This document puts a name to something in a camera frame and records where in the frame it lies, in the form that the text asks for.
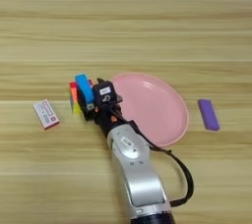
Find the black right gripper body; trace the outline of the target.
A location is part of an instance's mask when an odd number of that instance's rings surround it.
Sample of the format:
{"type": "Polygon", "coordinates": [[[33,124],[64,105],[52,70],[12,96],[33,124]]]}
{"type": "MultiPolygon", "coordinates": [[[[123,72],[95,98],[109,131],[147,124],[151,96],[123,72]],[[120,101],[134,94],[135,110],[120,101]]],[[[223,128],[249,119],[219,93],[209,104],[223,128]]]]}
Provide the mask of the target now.
{"type": "Polygon", "coordinates": [[[105,136],[114,128],[128,124],[128,121],[122,116],[119,104],[96,105],[94,107],[94,122],[100,126],[105,136]]]}

